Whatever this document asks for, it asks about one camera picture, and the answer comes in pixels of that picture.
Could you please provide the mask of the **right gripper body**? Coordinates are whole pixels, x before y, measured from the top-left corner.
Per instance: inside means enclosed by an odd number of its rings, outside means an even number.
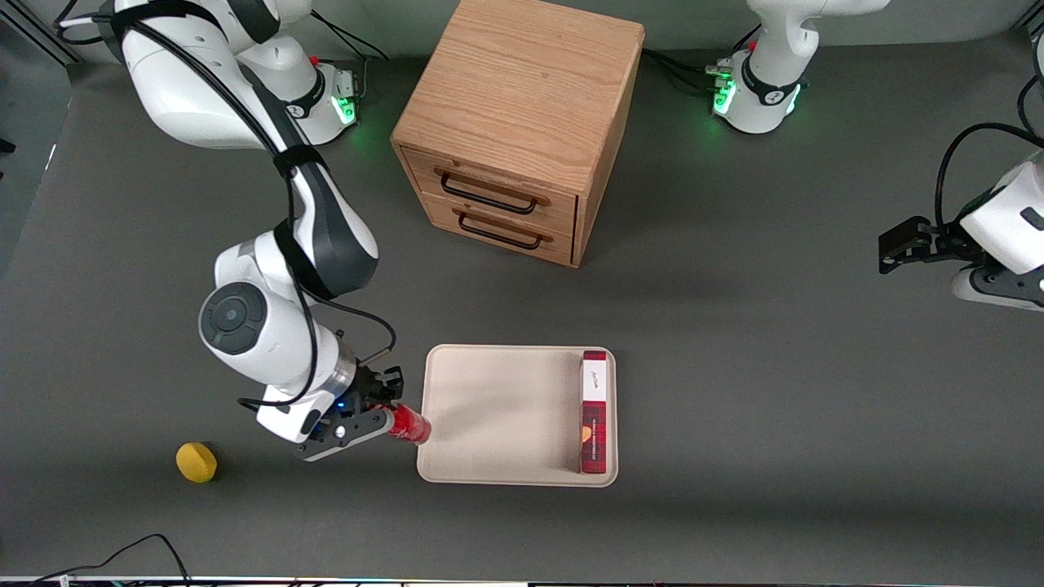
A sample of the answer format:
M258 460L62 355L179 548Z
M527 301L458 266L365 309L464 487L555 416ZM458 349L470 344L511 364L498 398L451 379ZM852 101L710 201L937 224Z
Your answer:
M295 404L261 406L256 421L295 446L356 446L383 435L367 423L373 376L366 367L337 361L332 374Z

